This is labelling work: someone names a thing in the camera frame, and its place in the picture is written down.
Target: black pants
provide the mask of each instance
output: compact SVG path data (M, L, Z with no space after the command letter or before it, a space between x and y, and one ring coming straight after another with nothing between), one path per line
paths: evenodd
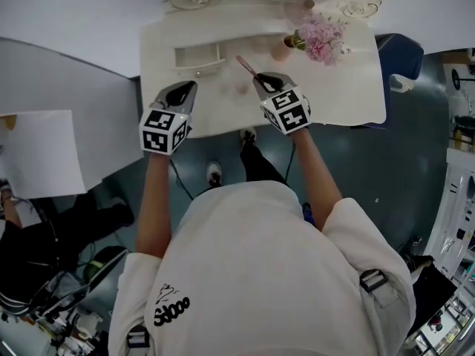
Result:
M246 169L247 182L276 181L286 185L285 179L255 145L245 144L240 152L240 159Z
M90 194L76 198L74 207L54 217L56 236L71 255L79 255L84 248L113 234L127 222L126 207L96 209L96 202Z

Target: white wall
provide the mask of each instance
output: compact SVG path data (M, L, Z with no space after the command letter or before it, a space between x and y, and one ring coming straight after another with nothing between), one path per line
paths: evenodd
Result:
M163 17L163 0L0 0L0 37L46 47L127 77L140 74L140 28ZM425 53L475 46L475 0L383 0L367 20L402 33Z
M54 110L72 111L87 189L143 156L133 82L49 50L0 40L0 116Z
M383 0L368 25L377 34L401 33L426 54L475 47L475 0Z
M140 28L163 0L0 0L0 37L58 51L127 77L140 74Z

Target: pink flower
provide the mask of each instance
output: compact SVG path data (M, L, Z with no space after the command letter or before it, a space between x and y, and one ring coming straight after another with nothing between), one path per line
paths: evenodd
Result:
M341 53L345 26L341 22L330 22L321 14L307 18L298 35L305 41L308 57L325 65L335 65Z
M313 40L306 43L305 53L313 61L322 62L326 66L336 65L336 59L338 58L336 47L333 47L330 43Z

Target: strap buckle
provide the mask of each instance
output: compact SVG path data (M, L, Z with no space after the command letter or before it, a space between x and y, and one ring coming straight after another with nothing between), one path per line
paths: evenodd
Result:
M386 282L386 276L379 269L366 270L359 277L359 284L368 294L383 286Z
M147 328L141 324L135 326L127 334L127 345L129 349L133 348L149 348L150 334Z

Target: flower bouquet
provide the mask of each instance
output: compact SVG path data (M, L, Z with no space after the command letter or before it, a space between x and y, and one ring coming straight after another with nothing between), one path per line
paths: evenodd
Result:
M342 40L346 25L341 20L332 22L331 18L327 19L319 13L306 17L294 34L285 37L284 44L286 47L305 51L313 61L326 66L336 65L340 55L346 53Z

